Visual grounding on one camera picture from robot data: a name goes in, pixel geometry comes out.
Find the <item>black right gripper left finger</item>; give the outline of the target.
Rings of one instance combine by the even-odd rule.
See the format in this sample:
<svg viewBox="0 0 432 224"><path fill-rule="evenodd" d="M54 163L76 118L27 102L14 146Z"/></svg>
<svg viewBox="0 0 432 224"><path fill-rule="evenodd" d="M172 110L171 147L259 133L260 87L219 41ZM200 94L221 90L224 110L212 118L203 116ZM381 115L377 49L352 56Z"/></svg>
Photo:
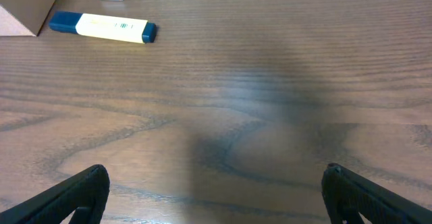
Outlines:
<svg viewBox="0 0 432 224"><path fill-rule="evenodd" d="M1 213L10 224L99 224L109 196L109 175L102 165L93 165L61 183Z"/></svg>

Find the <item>yellow highlighter with blue caps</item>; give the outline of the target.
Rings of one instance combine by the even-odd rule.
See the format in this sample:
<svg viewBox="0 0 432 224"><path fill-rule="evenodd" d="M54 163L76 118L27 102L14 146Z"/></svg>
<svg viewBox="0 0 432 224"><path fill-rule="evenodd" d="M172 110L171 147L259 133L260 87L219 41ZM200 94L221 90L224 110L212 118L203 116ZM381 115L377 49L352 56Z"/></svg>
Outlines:
<svg viewBox="0 0 432 224"><path fill-rule="evenodd" d="M157 35L156 24L147 20L70 11L56 11L49 27L57 32L140 44L153 43Z"/></svg>

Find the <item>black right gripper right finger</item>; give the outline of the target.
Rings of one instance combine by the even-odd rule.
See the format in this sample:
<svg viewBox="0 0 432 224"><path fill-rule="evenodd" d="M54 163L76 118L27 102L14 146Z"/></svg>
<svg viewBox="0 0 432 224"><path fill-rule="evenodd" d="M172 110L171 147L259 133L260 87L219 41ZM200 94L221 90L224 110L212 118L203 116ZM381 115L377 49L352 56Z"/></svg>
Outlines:
<svg viewBox="0 0 432 224"><path fill-rule="evenodd" d="M321 180L322 196L332 224L429 224L431 211L337 163L328 164Z"/></svg>

